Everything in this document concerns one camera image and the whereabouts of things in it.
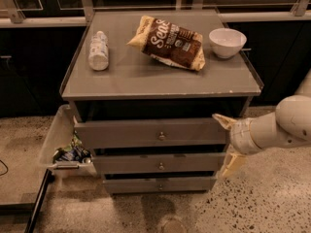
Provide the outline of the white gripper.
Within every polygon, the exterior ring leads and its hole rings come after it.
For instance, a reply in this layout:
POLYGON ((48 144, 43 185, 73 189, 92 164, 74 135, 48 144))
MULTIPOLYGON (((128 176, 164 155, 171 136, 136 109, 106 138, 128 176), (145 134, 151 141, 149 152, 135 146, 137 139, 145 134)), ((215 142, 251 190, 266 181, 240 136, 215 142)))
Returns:
POLYGON ((228 178, 234 174, 245 162, 247 155, 261 152, 261 148, 255 143, 251 135, 250 118, 236 120, 220 114, 212 114, 223 129, 229 131, 229 139, 232 147, 225 152, 225 159, 220 170, 221 178, 228 178))

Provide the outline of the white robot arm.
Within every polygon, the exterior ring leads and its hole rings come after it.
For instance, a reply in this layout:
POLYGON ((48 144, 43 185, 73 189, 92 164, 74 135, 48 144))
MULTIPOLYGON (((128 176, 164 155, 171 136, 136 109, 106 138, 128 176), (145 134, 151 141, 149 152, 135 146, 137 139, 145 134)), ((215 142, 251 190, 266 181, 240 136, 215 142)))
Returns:
POLYGON ((292 149, 311 145, 311 94, 296 93, 282 99, 275 111, 264 116, 235 119, 212 114, 228 131, 232 149, 218 173, 227 178, 235 173, 249 155, 270 148, 292 149))

